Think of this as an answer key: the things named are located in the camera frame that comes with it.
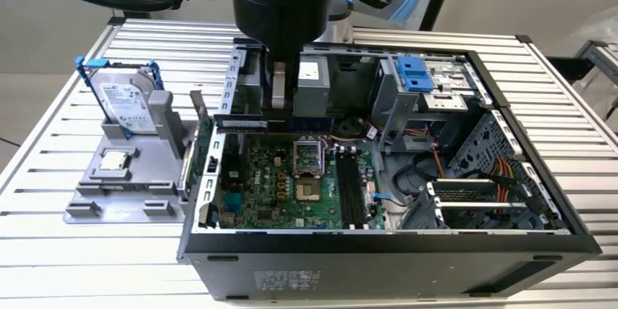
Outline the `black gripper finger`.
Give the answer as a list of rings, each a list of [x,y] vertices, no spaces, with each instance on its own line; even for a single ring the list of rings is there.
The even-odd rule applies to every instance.
[[[264,118],[276,121],[292,118],[299,83],[299,63],[266,62],[260,77],[260,108]]]

